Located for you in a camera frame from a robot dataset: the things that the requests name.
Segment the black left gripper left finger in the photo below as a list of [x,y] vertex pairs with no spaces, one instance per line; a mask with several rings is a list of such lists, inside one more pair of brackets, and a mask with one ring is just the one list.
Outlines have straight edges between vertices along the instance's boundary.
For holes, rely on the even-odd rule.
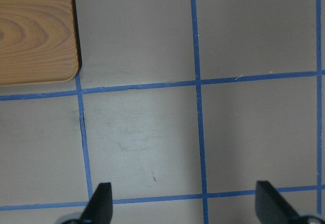
[[111,183],[100,183],[82,212],[79,223],[110,224],[112,216]]

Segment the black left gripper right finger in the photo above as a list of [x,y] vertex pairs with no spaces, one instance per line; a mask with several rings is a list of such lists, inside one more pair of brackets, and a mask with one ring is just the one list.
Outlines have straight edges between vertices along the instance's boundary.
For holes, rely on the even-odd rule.
[[263,224],[306,223],[268,181],[256,182],[255,213]]

